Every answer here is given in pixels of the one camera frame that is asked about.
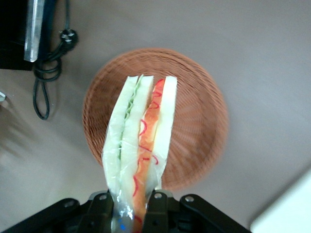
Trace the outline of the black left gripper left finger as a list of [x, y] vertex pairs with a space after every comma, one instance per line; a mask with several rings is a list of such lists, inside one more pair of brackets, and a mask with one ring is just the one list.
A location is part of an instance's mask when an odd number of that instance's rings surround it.
[[81, 232], [110, 233], [113, 207], [114, 202], [109, 192], [95, 195], [81, 219]]

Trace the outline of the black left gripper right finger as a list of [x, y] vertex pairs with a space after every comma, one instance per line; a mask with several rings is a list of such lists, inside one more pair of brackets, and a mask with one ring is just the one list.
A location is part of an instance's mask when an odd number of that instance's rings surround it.
[[173, 218], [179, 210], [179, 202], [170, 191], [154, 190], [148, 201], [142, 232], [172, 233], [176, 228]]

